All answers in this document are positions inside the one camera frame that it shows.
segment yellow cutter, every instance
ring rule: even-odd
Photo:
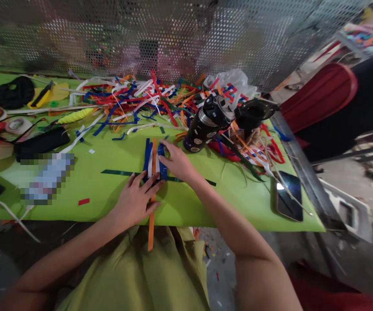
[[[51,81],[42,91],[39,93],[34,101],[28,103],[28,107],[31,109],[37,109],[48,101],[51,87],[54,85],[54,81]]]

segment left hand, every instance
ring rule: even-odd
[[[107,215],[108,218],[118,223],[123,231],[141,222],[160,205],[160,202],[149,204],[148,202],[164,186],[165,181],[161,180],[152,187],[159,177],[159,173],[155,173],[143,186],[140,186],[140,181],[146,173],[147,171],[143,171],[137,177],[134,173],[130,176],[129,181],[120,193],[116,206]]]

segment hand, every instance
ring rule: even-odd
[[[107,215],[107,217],[114,219],[119,224],[118,227],[120,227],[121,231],[141,222],[160,205],[160,202],[149,204],[148,202],[163,187],[165,181],[162,180],[152,187],[159,177],[159,173],[155,173],[143,186],[140,186],[140,181],[146,173],[147,171],[143,171],[137,177],[134,173],[130,176],[116,206]]]
[[[170,159],[160,155],[159,161],[161,161],[166,167],[174,174],[177,178],[182,179],[184,182],[189,184],[196,177],[201,175],[195,169],[191,161],[189,161],[186,154],[174,144],[167,140],[160,140],[160,143],[165,145],[170,153]]]

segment plastic bag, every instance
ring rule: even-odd
[[[204,86],[210,87],[218,78],[219,80],[217,83],[221,88],[227,86],[228,83],[231,83],[237,89],[238,94],[243,94],[249,99],[253,99],[259,94],[256,86],[248,85],[248,77],[241,69],[232,69],[221,72],[216,76],[207,76],[204,81]]]

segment yellow-green shirt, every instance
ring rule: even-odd
[[[135,226],[108,243],[58,311],[210,310],[204,242],[189,228]]]

